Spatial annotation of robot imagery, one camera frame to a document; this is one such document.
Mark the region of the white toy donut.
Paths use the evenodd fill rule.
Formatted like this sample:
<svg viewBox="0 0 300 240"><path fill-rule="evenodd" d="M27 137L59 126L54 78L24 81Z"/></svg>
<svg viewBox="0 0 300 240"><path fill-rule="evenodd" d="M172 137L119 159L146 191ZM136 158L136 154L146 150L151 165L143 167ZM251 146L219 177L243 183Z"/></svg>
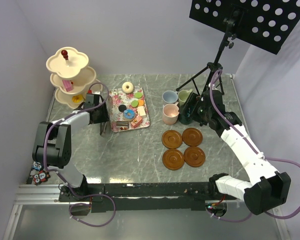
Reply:
<svg viewBox="0 0 300 240"><path fill-rule="evenodd" d="M131 94L134 91L134 85L129 81L124 82L121 88L125 94Z"/></svg>

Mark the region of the pink toy popsicle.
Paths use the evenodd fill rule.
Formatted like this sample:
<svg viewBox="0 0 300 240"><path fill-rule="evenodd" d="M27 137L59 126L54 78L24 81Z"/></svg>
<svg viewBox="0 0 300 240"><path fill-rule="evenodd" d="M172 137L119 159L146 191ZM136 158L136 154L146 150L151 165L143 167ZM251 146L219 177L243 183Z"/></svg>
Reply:
<svg viewBox="0 0 300 240"><path fill-rule="evenodd" d="M62 80L63 88L66 92L71 92L73 88L73 82L71 80Z"/></svg>

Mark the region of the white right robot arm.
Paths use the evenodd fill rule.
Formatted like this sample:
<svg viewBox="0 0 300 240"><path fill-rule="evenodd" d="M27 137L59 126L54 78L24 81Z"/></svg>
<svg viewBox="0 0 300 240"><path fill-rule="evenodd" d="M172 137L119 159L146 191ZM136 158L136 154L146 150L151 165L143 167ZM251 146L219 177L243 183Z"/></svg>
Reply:
<svg viewBox="0 0 300 240"><path fill-rule="evenodd" d="M230 147L241 163L249 180L244 181L227 173L209 178L209 196L220 199L229 195L244 201L254 214L262 214L286 203L291 178L270 164L249 137L241 119L226 111L222 93L214 89L202 96L191 92L181 107L181 116L209 126Z"/></svg>

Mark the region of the metal serving tongs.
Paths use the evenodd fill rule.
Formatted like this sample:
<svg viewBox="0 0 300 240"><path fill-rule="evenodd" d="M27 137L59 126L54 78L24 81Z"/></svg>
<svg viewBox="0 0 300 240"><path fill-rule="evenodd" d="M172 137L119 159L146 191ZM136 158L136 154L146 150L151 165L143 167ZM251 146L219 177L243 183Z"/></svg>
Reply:
<svg viewBox="0 0 300 240"><path fill-rule="evenodd" d="M104 136L107 132L107 127L108 127L108 121L105 121L105 122L101 122L100 125L99 125L99 135L100 136Z"/></svg>

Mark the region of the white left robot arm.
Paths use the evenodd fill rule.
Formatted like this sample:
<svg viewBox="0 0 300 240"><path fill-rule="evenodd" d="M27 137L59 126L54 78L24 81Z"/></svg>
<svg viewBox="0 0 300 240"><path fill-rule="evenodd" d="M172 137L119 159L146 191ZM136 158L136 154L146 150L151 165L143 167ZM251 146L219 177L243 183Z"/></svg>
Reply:
<svg viewBox="0 0 300 240"><path fill-rule="evenodd" d="M87 178L71 163L72 134L88 125L99 125L105 133L109 122L106 100L99 93L88 93L83 103L69 116L54 122L40 122L32 150L32 159L47 171L55 172L71 189L77 201L89 195Z"/></svg>

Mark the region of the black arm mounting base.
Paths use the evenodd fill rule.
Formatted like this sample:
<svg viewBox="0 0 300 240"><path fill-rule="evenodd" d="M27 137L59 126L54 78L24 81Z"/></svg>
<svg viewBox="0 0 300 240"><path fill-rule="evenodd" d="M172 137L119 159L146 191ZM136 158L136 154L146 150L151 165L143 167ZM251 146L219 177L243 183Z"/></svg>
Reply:
<svg viewBox="0 0 300 240"><path fill-rule="evenodd" d="M92 213L112 211L175 210L204 211L206 203L234 200L217 193L209 182L161 183L89 183L88 193L95 196L79 198L63 186L61 203L88 203Z"/></svg>

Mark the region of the yellow toy tart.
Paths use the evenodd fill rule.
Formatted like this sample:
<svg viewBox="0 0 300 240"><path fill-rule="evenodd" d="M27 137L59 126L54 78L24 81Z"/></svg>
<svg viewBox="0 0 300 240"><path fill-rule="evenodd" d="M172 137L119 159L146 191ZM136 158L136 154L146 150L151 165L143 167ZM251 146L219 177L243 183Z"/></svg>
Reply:
<svg viewBox="0 0 300 240"><path fill-rule="evenodd" d="M78 94L78 95L74 95L71 100L74 104L79 105L85 100L85 98L83 97L82 94Z"/></svg>

